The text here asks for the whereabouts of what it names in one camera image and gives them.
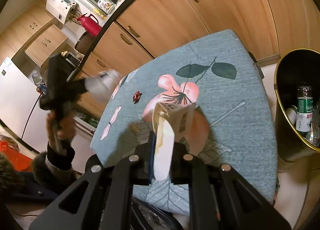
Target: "human hand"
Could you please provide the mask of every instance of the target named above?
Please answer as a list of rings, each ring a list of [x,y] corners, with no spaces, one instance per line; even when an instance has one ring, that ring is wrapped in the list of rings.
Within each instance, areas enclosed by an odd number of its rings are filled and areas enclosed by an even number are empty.
[[[69,140],[70,142],[76,135],[76,126],[75,121],[73,120],[74,114],[71,112],[68,116],[64,117],[60,122],[60,129],[57,132],[57,136],[60,140]],[[46,119],[46,129],[47,129],[47,135],[49,139],[49,145],[50,147],[58,154],[60,153],[59,150],[61,150],[61,146],[56,145],[56,141],[54,138],[54,131],[53,131],[53,121],[55,119],[55,112],[51,111]]]

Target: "sleeve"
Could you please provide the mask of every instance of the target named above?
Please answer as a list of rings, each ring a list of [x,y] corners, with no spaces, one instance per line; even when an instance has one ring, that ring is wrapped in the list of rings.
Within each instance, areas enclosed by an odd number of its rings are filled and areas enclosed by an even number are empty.
[[[72,169],[75,151],[71,146],[66,147],[66,155],[53,151],[48,144],[47,152],[40,153],[32,162],[35,180],[45,188],[60,194],[76,180]]]

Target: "water heater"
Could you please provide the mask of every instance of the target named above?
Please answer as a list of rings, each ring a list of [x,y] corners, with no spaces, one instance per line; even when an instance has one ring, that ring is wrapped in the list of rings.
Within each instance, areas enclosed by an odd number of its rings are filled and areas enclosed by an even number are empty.
[[[46,9],[55,18],[63,24],[67,23],[70,19],[70,11],[76,8],[77,3],[73,0],[47,0]]]

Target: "person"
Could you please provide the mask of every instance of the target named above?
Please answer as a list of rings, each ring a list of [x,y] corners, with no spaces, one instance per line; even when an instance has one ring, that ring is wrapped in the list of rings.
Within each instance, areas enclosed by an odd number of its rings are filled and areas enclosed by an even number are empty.
[[[55,113],[46,119],[47,151],[32,161],[33,172],[17,172],[0,153],[0,229],[27,230],[31,222],[77,179],[72,169],[74,149],[56,146],[52,131]],[[60,121],[57,135],[72,141],[76,134],[73,114]]]

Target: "gold rim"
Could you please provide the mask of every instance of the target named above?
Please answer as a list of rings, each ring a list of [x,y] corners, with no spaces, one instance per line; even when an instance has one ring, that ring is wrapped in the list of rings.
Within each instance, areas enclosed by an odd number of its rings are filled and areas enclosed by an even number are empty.
[[[288,54],[290,54],[291,52],[295,52],[295,51],[298,51],[298,50],[307,50],[307,51],[311,51],[311,52],[315,52],[315,53],[318,53],[320,55],[319,52],[317,51],[314,51],[314,50],[311,50],[311,49],[305,49],[305,48],[301,48],[301,49],[295,49],[295,50],[292,50],[292,51],[289,51],[287,54],[285,54],[283,57],[280,58],[277,66],[276,66],[276,69],[275,69],[275,76],[274,76],[274,85],[277,85],[277,74],[278,74],[278,68],[279,68],[279,65],[281,63],[281,61],[284,59],[285,56],[287,56]],[[284,107],[280,101],[280,96],[279,96],[279,92],[278,92],[278,89],[275,89],[275,92],[276,92],[276,97],[277,97],[277,101],[280,105],[280,108],[281,108],[281,111],[282,113],[284,114],[284,117],[286,118],[287,122],[290,124],[291,128],[293,129],[293,131],[296,133],[296,135],[301,139],[301,141],[303,141],[303,143],[305,145],[307,145],[308,147],[310,147],[311,149],[315,150],[316,152],[320,153],[320,148],[317,148],[315,146],[313,146],[311,143],[309,143],[305,138],[303,138],[299,133],[298,131],[296,130],[296,128],[293,126],[293,124],[291,123],[289,117],[287,116],[287,114],[285,113],[285,110],[284,110]]]

